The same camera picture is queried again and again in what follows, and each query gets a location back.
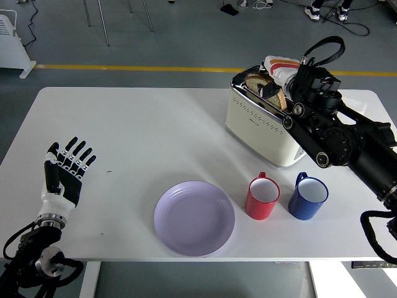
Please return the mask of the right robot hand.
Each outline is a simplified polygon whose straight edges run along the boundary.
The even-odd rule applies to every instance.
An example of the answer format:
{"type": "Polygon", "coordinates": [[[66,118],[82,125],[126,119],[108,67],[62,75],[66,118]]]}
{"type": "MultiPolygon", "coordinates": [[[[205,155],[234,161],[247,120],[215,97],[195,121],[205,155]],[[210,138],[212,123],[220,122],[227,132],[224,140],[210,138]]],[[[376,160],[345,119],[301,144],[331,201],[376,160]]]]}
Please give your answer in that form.
{"type": "Polygon", "coordinates": [[[290,86],[295,80],[301,63],[299,60],[281,56],[266,56],[259,67],[260,73],[267,74],[280,86],[288,99],[292,99],[290,86]]]}

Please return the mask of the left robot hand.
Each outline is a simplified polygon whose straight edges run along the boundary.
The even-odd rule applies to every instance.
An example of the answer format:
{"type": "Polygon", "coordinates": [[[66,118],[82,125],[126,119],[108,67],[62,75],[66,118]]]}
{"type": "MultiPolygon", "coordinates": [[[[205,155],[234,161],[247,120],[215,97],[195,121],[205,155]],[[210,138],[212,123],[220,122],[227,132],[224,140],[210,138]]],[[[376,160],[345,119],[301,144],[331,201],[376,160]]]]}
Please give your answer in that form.
{"type": "Polygon", "coordinates": [[[60,150],[55,142],[47,151],[44,161],[45,182],[42,189],[42,208],[39,219],[56,217],[65,221],[80,198],[82,178],[96,160],[92,148],[85,141],[73,137],[60,150]]]}

